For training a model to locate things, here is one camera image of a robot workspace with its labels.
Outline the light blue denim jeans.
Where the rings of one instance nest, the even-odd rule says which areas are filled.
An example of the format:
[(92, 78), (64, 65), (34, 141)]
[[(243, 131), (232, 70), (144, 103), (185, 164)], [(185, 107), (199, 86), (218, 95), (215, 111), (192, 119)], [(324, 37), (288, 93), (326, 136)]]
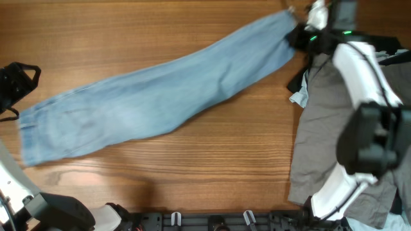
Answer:
[(197, 113), (272, 74), (294, 55), (290, 12), (258, 19), (176, 60), (58, 94), (18, 121), (28, 166), (170, 133)]

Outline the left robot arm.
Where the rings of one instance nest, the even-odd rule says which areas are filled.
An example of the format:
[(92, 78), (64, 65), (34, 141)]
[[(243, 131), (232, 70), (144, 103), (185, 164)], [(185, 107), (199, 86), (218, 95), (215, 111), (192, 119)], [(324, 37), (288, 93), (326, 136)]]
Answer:
[[(36, 65), (19, 62), (1, 68), (1, 111), (15, 114), (4, 121), (19, 118), (13, 106), (37, 87), (40, 74)], [(76, 198), (41, 191), (2, 145), (1, 230), (27, 230), (31, 219), (38, 221), (35, 230), (132, 231), (134, 227), (129, 213), (118, 205), (90, 210)]]

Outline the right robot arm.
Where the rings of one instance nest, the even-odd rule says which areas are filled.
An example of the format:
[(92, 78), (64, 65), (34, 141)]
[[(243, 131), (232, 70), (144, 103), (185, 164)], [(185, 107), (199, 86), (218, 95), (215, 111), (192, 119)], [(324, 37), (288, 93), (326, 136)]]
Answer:
[(410, 145), (410, 108), (389, 86), (376, 53), (410, 60), (396, 37), (355, 28), (356, 1), (314, 1), (308, 18), (287, 35), (309, 57), (325, 53), (339, 71), (354, 108), (338, 137), (337, 163), (303, 208), (283, 217), (299, 230), (339, 226), (345, 210), (370, 185), (402, 163)]

